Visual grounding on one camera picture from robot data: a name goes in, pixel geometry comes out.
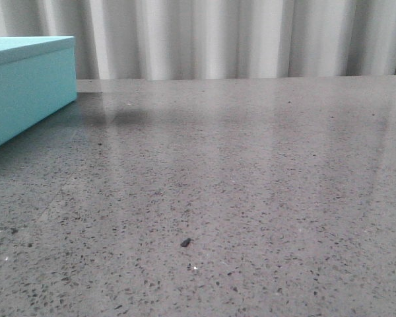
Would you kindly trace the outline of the light blue storage box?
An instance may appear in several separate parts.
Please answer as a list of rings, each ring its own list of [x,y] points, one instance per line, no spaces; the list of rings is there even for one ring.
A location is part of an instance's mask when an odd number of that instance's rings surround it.
[[[0,37],[0,146],[76,98],[74,37]]]

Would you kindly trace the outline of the small black debris piece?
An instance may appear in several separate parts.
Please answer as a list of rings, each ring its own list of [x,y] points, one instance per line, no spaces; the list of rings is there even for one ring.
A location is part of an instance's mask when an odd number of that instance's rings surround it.
[[[190,244],[190,242],[191,242],[191,239],[190,239],[190,238],[186,238],[186,239],[180,244],[180,246],[181,246],[181,247],[188,247],[189,244]]]

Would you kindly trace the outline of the grey pleated curtain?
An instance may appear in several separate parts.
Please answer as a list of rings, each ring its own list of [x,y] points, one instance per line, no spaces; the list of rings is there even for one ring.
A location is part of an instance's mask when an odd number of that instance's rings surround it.
[[[396,1],[0,1],[2,36],[74,36],[79,79],[396,75]]]

